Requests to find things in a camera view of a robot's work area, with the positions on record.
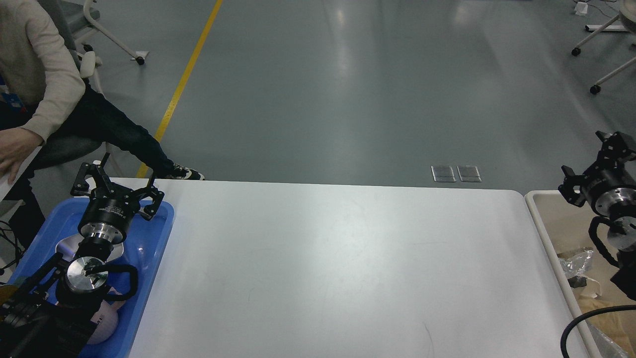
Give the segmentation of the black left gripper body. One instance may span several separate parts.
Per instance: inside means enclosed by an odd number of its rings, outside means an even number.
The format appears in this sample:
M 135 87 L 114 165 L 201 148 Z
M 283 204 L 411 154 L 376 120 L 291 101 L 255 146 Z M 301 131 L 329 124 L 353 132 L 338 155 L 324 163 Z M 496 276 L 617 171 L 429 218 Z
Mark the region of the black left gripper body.
M 130 198 L 91 197 L 78 231 L 84 238 L 96 237 L 118 245 L 126 240 L 140 208 L 139 202 Z

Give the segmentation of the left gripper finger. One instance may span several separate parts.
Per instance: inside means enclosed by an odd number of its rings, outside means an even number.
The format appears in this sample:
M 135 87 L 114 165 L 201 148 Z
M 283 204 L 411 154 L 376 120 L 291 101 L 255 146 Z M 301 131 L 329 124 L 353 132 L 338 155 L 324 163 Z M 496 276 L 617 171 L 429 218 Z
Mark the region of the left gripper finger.
M 114 183 L 105 172 L 105 164 L 109 157 L 109 152 L 106 152 L 98 164 L 82 163 L 71 186 L 70 195 L 114 199 L 116 196 Z
M 139 213 L 139 215 L 147 221 L 152 220 L 156 215 L 165 196 L 164 192 L 154 186 L 155 179 L 156 175 L 153 173 L 150 179 L 148 179 L 146 186 L 124 194 L 125 202 L 133 204 L 134 211 Z M 150 198 L 151 203 L 141 207 L 141 201 L 146 198 Z

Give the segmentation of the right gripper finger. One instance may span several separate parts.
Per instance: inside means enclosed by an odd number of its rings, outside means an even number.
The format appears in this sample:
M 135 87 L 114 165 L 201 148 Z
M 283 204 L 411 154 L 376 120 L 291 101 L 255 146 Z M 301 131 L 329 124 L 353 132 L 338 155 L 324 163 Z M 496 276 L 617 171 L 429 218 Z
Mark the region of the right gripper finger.
M 558 191 L 569 204 L 582 207 L 588 201 L 589 169 L 584 170 L 580 175 L 576 175 L 571 167 L 561 166 L 564 179 L 563 183 L 558 186 Z
M 625 163 L 636 159 L 635 139 L 624 132 L 613 134 L 596 131 L 602 147 L 598 151 L 595 166 L 602 170 L 624 168 Z

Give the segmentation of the person's hand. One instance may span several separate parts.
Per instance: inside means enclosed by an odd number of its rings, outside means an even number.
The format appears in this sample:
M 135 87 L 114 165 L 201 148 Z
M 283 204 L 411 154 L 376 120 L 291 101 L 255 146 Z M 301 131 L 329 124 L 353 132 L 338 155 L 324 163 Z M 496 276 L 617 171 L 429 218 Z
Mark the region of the person's hand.
M 16 181 L 20 166 L 44 142 L 35 132 L 11 128 L 0 132 L 0 176 L 7 176 L 9 185 Z

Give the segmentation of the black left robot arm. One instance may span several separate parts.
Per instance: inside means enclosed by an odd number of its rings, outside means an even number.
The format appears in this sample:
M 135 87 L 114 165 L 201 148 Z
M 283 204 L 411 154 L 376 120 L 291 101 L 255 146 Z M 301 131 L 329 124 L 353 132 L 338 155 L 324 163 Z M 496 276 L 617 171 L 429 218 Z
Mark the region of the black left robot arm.
M 93 316 L 106 301 L 123 302 L 139 288 L 139 271 L 108 258 L 125 242 L 135 215 L 150 221 L 165 194 L 156 175 L 138 189 L 113 183 L 104 166 L 82 163 L 71 188 L 88 197 L 78 224 L 81 242 L 65 259 L 57 252 L 19 286 L 1 290 L 1 356 L 3 358 L 77 358 L 95 333 Z

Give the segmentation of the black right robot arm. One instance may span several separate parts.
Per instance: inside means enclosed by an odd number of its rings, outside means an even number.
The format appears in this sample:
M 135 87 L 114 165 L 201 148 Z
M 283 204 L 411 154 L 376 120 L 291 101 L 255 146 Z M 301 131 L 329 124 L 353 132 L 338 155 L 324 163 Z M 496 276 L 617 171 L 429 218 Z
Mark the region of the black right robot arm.
M 596 214 L 588 235 L 597 252 L 617 272 L 610 278 L 627 298 L 636 295 L 636 182 L 625 163 L 636 158 L 634 139 L 623 132 L 596 131 L 602 143 L 595 161 L 580 175 L 562 166 L 563 183 L 558 191 L 568 204 L 588 203 Z

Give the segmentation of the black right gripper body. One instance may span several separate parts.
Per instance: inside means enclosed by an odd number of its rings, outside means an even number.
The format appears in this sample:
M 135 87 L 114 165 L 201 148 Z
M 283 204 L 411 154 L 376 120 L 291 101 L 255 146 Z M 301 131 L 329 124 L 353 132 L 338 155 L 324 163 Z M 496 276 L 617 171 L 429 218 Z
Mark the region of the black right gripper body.
M 624 166 L 590 166 L 583 173 L 581 193 L 593 211 L 602 217 L 630 215 L 635 210 L 635 180 Z

